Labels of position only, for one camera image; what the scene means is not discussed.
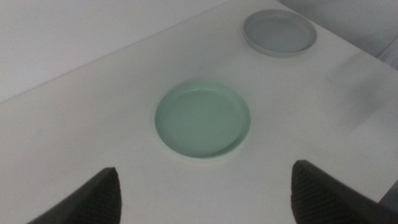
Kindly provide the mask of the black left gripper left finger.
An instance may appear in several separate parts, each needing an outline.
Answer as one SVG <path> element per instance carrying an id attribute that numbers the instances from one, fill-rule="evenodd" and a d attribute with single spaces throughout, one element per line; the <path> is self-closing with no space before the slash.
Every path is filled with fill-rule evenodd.
<path id="1" fill-rule="evenodd" d="M 119 224 L 121 207 L 117 170 L 107 167 L 29 224 Z"/>

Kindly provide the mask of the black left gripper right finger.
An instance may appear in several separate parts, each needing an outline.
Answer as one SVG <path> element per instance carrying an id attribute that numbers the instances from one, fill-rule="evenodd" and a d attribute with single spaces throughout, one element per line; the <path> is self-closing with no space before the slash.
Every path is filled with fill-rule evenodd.
<path id="1" fill-rule="evenodd" d="M 290 203 L 297 223 L 397 224 L 397 211 L 377 203 L 309 161 L 292 167 Z"/>

